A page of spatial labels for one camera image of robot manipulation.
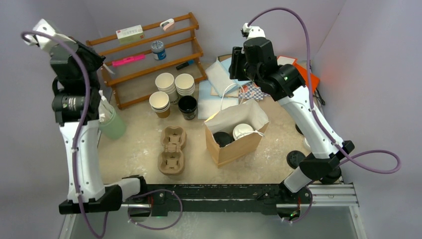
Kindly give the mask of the black paper cup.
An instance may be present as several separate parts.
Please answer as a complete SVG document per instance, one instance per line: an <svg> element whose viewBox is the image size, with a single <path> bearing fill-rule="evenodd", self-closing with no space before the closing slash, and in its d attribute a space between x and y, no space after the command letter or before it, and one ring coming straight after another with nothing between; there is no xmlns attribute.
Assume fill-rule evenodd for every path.
<svg viewBox="0 0 422 239"><path fill-rule="evenodd" d="M178 108L184 119L193 120L197 115L198 102L192 96L183 96L179 99Z"/></svg>

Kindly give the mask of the blue white jar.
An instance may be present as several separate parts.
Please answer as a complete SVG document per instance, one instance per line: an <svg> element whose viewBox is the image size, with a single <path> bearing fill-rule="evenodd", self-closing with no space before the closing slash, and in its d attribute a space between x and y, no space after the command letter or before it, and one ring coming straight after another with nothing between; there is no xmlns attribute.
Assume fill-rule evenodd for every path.
<svg viewBox="0 0 422 239"><path fill-rule="evenodd" d="M160 40L151 43L151 51L155 60L164 60L166 58L165 45Z"/></svg>

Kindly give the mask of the white paper cup stack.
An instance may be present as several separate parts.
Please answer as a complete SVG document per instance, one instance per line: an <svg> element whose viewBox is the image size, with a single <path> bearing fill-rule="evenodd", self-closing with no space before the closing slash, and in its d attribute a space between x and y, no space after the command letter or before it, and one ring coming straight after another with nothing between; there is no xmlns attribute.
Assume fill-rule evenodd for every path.
<svg viewBox="0 0 422 239"><path fill-rule="evenodd" d="M171 104L176 104L179 100L179 95L175 86L175 78L171 73L161 73L155 79L155 85L161 92L169 96Z"/></svg>

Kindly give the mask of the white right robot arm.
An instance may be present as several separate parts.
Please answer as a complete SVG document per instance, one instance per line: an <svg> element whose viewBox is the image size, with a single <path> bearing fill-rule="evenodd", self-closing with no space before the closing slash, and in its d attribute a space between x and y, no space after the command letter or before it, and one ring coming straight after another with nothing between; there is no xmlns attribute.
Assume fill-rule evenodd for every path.
<svg viewBox="0 0 422 239"><path fill-rule="evenodd" d="M298 69L292 64L278 64L272 42L260 27L245 23L241 33L246 41L232 49L229 77L253 81L269 94L293 118L311 147L311 154L281 183L280 198L290 203L307 184L336 169L344 158L342 151L350 153L355 146L336 134L313 105L312 92Z"/></svg>

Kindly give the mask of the green cup with straws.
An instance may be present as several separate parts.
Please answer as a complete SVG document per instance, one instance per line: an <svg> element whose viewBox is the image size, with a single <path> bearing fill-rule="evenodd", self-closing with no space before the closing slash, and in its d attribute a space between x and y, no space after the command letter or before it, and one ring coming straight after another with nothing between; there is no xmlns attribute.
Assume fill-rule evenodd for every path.
<svg viewBox="0 0 422 239"><path fill-rule="evenodd" d="M109 139L117 140L125 134L126 124L108 102L102 90L99 90L99 95L101 98L99 104L100 131Z"/></svg>

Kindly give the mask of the black blue marker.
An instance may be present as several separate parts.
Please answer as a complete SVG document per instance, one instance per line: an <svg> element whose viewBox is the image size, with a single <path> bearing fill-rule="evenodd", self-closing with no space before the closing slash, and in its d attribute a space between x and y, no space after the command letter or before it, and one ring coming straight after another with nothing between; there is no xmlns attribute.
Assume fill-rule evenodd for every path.
<svg viewBox="0 0 422 239"><path fill-rule="evenodd" d="M176 67L176 70L181 70L181 69L186 68L186 67L188 67L188 66L190 66L190 65L192 65L192 64L194 64L194 60L189 60L189 61L186 61L186 62L184 62L184 63L182 63L182 64L178 65L178 66Z"/></svg>

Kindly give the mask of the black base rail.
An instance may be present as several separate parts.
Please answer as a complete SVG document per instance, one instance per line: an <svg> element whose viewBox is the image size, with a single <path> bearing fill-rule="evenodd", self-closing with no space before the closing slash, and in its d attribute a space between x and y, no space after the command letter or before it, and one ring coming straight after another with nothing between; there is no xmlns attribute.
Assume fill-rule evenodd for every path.
<svg viewBox="0 0 422 239"><path fill-rule="evenodd" d="M280 184L148 184L123 206L151 208L154 217L169 212L213 212L295 218L310 202L308 189L290 193Z"/></svg>

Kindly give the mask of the checkered blue white bag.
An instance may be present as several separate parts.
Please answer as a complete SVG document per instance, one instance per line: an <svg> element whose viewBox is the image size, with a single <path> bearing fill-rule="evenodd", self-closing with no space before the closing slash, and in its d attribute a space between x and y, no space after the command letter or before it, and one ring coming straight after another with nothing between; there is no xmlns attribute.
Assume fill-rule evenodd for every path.
<svg viewBox="0 0 422 239"><path fill-rule="evenodd" d="M270 95L261 91L261 88L258 87L255 83L249 82L245 85L242 85L242 88L239 89L238 97L240 99L254 99L257 101L263 100L265 97Z"/></svg>

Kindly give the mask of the pink white small device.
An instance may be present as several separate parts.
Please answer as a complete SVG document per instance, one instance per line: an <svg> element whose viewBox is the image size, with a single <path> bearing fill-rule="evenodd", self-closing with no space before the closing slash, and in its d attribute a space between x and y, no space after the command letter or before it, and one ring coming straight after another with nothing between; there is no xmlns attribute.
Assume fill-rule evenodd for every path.
<svg viewBox="0 0 422 239"><path fill-rule="evenodd" d="M163 21L160 23L160 27L164 32L171 31L175 27L175 20L173 18L170 18L166 21Z"/></svg>

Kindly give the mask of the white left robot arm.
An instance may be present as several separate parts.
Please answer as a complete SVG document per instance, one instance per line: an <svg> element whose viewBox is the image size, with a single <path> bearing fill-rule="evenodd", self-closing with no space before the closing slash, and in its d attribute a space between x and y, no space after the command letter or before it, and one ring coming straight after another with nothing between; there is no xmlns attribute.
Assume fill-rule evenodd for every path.
<svg viewBox="0 0 422 239"><path fill-rule="evenodd" d="M41 19L21 37L50 56L55 72L52 110L63 137L67 155L69 190L59 205L66 214L116 211L128 198L141 204L148 199L142 176L129 176L104 184L98 157L99 105L101 96L97 70L105 58L81 42L58 33Z"/></svg>

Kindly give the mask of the white coffee cup lid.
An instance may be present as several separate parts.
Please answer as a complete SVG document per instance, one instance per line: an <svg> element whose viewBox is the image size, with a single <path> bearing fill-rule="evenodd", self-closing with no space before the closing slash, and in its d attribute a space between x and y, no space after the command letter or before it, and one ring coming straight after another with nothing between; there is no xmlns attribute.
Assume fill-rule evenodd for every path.
<svg viewBox="0 0 422 239"><path fill-rule="evenodd" d="M310 147L310 145L309 145L309 142L307 141L306 138L304 138L303 144L304 144L304 147L305 147L306 150L308 150L308 151L311 151L312 150L311 147Z"/></svg>

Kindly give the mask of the white green box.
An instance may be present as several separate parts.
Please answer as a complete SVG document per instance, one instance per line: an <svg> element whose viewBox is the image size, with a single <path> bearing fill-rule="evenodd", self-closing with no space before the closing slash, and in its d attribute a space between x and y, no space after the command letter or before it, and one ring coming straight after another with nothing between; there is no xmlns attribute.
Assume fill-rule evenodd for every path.
<svg viewBox="0 0 422 239"><path fill-rule="evenodd" d="M120 45L137 42L144 38L144 31L141 25L120 29L115 33Z"/></svg>

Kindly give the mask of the brown pulp cup carrier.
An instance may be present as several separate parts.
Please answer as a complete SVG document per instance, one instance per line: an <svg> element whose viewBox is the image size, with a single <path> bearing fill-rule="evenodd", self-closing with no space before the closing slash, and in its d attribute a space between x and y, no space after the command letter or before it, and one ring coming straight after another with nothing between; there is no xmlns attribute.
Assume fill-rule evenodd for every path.
<svg viewBox="0 0 422 239"><path fill-rule="evenodd" d="M179 175L185 169L183 149L187 133L180 126L168 126L161 132L163 151L158 156L158 169L164 175Z"/></svg>

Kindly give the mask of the pink highlighter marker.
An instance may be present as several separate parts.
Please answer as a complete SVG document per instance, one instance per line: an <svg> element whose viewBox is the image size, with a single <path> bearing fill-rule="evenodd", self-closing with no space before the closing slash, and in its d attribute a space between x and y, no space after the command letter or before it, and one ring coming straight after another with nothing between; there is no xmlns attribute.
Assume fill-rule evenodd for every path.
<svg viewBox="0 0 422 239"><path fill-rule="evenodd" d="M129 63L133 63L133 62L136 62L136 61L143 60L144 58L145 58L144 54L126 57L126 58L123 58L121 60L112 61L112 66L113 67L119 67L119 66L122 66L122 65L126 65L126 64L129 64Z"/></svg>

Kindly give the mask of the light blue paper bag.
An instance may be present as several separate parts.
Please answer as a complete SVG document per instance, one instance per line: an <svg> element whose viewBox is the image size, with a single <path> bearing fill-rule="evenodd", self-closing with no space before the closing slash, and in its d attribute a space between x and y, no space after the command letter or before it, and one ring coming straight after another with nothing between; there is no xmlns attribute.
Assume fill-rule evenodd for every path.
<svg viewBox="0 0 422 239"><path fill-rule="evenodd" d="M206 69L208 79L199 83L198 119L206 120L220 110L239 104L238 80L229 78L231 57L219 57Z"/></svg>

